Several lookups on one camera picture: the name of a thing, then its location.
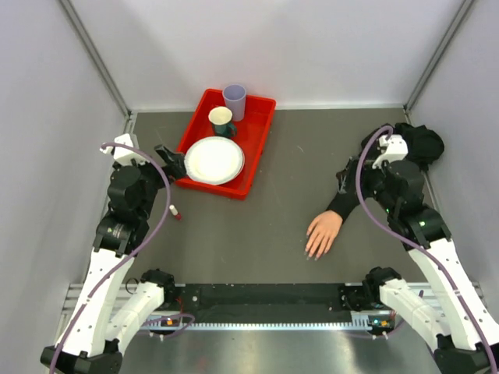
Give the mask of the white nail polish cap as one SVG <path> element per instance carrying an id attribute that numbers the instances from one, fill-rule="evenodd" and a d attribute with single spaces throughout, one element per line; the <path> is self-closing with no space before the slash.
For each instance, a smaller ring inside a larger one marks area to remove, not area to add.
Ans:
<path id="1" fill-rule="evenodd" d="M 169 206 L 169 209 L 170 209 L 173 216 L 177 216 L 179 214 L 178 210 L 176 209 L 176 207 L 173 204 L 171 204 Z"/>

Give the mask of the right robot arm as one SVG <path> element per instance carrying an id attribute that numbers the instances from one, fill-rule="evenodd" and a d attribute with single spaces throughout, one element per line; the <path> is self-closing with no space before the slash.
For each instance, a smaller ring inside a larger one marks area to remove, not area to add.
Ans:
<path id="1" fill-rule="evenodd" d="M 425 341 L 440 372 L 496 373 L 498 323 L 464 271 L 442 216 L 424 202 L 418 166 L 401 160 L 376 167 L 354 157 L 337 178 L 343 191 L 372 196 L 385 210 L 380 228 L 402 242 L 440 307 L 416 295 L 392 268 L 380 267 L 363 280 L 366 303 L 397 312 Z"/>

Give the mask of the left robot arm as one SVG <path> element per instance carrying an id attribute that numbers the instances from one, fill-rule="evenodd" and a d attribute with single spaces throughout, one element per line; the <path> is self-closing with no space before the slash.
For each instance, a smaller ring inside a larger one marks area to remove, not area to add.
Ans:
<path id="1" fill-rule="evenodd" d="M 159 189 L 186 176 L 184 156 L 163 145 L 154 148 L 159 166 L 137 146 L 118 142 L 101 147 L 115 158 L 108 187 L 108 210 L 99 222 L 87 278 L 68 326 L 41 364 L 50 373 L 117 373 L 129 343 L 156 309 L 172 307 L 179 289 L 159 269 L 145 272 L 136 292 L 115 312 L 122 281 L 138 253 L 156 235 L 148 219 Z"/>

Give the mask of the white paper plate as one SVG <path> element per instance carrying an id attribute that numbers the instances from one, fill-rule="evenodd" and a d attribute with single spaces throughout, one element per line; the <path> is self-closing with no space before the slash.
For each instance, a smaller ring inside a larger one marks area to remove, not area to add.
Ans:
<path id="1" fill-rule="evenodd" d="M 245 165 L 245 155 L 233 140 L 208 136 L 196 141 L 186 152 L 187 176 L 195 182 L 223 185 L 235 179 Z"/>

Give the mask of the green mug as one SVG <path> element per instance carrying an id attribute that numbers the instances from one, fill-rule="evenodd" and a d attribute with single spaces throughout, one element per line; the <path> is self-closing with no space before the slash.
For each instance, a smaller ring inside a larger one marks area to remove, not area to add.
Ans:
<path id="1" fill-rule="evenodd" d="M 231 120 L 225 122 L 211 122 L 211 127 L 215 136 L 231 139 L 237 135 L 237 128 Z"/>

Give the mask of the black sleeve cloth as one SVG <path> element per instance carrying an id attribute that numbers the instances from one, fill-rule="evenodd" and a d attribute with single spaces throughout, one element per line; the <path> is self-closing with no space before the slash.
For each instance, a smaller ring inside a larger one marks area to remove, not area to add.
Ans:
<path id="1" fill-rule="evenodd" d="M 414 127 L 399 122 L 393 126 L 393 130 L 394 135 L 400 135 L 406 142 L 408 153 L 405 159 L 416 164 L 422 172 L 428 171 L 429 166 L 444 152 L 442 138 L 425 125 Z M 344 221 L 359 205 L 355 186 L 358 159 L 359 155 L 350 157 L 345 168 L 336 174 L 338 191 L 326 208 L 338 214 Z"/>

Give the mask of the mannequin hand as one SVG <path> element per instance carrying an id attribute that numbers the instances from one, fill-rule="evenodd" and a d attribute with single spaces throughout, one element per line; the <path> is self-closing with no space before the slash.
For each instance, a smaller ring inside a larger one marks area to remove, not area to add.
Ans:
<path id="1" fill-rule="evenodd" d="M 331 210 L 327 210 L 313 219 L 306 232 L 305 252 L 308 259 L 319 259 L 330 251 L 342 223 L 342 217 Z"/>

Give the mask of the red plastic tray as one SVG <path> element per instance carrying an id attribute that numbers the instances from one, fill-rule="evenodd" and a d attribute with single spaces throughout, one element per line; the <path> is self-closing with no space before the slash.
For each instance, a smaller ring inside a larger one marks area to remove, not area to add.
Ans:
<path id="1" fill-rule="evenodd" d="M 213 134 L 211 124 L 208 121 L 208 113 L 211 109 L 222 106 L 224 103 L 221 90 L 210 88 L 204 91 L 177 146 L 178 152 L 186 153 L 196 141 Z M 245 164 L 235 179 L 223 185 L 208 185 L 195 182 L 190 178 L 182 178 L 175 184 L 184 189 L 244 200 L 250 193 L 260 157 L 264 152 L 275 107 L 276 101 L 274 99 L 254 95 L 246 97 L 245 116 L 242 121 L 235 124 L 238 133 L 234 138 L 234 142 L 241 147 L 244 153 Z"/>

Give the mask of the lavender plastic cup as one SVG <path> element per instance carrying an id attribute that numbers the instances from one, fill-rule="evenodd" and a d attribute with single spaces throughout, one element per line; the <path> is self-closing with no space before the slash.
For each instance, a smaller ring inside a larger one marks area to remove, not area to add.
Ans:
<path id="1" fill-rule="evenodd" d="M 232 84 L 222 90 L 225 106 L 232 112 L 232 119 L 240 122 L 244 119 L 246 108 L 246 88 Z"/>

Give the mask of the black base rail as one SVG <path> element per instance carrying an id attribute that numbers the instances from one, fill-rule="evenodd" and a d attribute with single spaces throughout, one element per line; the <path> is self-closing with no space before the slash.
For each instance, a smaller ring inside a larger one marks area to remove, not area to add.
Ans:
<path id="1" fill-rule="evenodd" d="M 186 284 L 179 299 L 197 323 L 340 323 L 369 307 L 345 284 Z"/>

